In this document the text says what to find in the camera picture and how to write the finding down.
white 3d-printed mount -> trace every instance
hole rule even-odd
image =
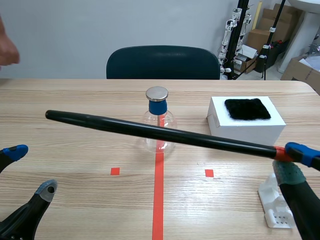
[[[279,195],[276,175],[271,174],[258,190],[269,228],[292,229],[296,226],[293,214],[284,197]]]

white box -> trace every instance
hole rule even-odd
[[[235,120],[225,106],[228,99],[260,99],[268,110],[268,120]],[[273,146],[286,123],[267,96],[216,96],[211,98],[207,115],[212,136]]]
[[[256,57],[256,54],[258,53],[256,49],[249,47],[247,45],[242,45],[241,50],[242,50],[241,54],[250,59],[254,59]]]

silver lid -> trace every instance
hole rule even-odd
[[[149,88],[145,95],[152,102],[162,102],[167,99],[169,92],[162,86],[154,86]]]

red tape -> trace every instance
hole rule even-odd
[[[212,169],[206,169],[205,170],[205,176],[207,178],[214,178],[215,177],[214,171]]]
[[[276,156],[274,160],[280,162],[294,162],[294,160],[286,153],[286,149],[282,146],[275,146],[276,149]]]
[[[113,168],[111,168],[110,175],[112,175],[112,176],[120,175],[120,167],[113,167]]]
[[[164,118],[160,126],[164,127]],[[155,168],[154,168],[154,195],[153,195],[153,222],[152,240],[164,239],[164,161],[165,155],[162,147],[164,142],[156,141]]]

black rod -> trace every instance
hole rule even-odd
[[[277,150],[273,146],[260,145],[103,116],[48,110],[45,117],[49,120],[80,127],[178,144],[218,149],[271,159],[274,159],[277,155]]]
[[[285,3],[286,3],[286,0],[282,0],[281,5],[280,5],[280,9],[279,9],[279,11],[278,11],[278,13],[276,15],[275,21],[274,21],[273,26],[272,26],[274,29],[277,27],[277,24],[278,24],[278,21],[280,19],[280,15],[281,15],[281,13],[282,13],[282,11],[284,9]],[[270,33],[268,41],[267,41],[267,45],[271,44],[271,41],[272,41],[272,38],[273,38],[274,34],[275,34],[274,32]]]
[[[267,78],[267,58],[264,59],[263,67],[264,67],[263,68],[263,72],[264,72],[264,74],[263,74],[264,79],[263,80],[266,80],[266,78]]]

